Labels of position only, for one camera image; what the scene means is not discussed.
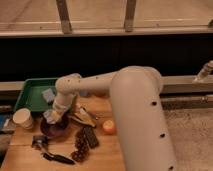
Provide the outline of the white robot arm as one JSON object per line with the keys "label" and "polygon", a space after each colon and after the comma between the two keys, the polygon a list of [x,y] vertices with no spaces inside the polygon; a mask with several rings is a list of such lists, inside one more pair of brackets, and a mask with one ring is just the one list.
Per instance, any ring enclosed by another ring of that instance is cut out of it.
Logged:
{"label": "white robot arm", "polygon": [[163,78],[158,70],[128,66],[118,71],[55,83],[53,109],[63,115],[79,91],[107,91],[126,171],[178,171],[160,100]]}

